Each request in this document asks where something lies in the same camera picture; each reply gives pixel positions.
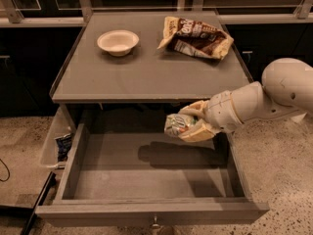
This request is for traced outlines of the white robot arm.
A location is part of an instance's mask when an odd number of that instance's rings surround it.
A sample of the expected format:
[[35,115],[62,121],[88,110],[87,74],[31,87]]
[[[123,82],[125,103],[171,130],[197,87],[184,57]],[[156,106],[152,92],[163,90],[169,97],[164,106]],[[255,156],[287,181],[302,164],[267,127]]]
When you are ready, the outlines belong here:
[[195,126],[179,135],[186,142],[211,139],[219,132],[231,133],[257,119],[312,114],[313,68],[297,59],[278,59],[264,69],[259,82],[197,101],[180,112],[199,118]]

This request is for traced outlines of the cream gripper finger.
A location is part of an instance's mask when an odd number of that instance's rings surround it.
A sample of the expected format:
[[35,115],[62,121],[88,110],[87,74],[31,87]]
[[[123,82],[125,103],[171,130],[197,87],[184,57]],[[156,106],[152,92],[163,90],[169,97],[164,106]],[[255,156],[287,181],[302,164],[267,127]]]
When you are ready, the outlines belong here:
[[194,102],[179,111],[179,114],[196,116],[198,118],[205,119],[206,108],[208,106],[208,100],[199,100]]
[[201,142],[212,139],[219,132],[219,128],[215,128],[201,119],[187,131],[179,134],[178,137],[185,142]]

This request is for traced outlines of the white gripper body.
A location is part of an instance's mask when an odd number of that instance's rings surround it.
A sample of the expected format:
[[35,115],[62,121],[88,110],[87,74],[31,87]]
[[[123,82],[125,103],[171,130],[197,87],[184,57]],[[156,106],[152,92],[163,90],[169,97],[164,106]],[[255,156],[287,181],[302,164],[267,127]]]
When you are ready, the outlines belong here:
[[204,108],[204,116],[208,123],[225,133],[231,133],[243,124],[235,111],[230,91],[214,95]]

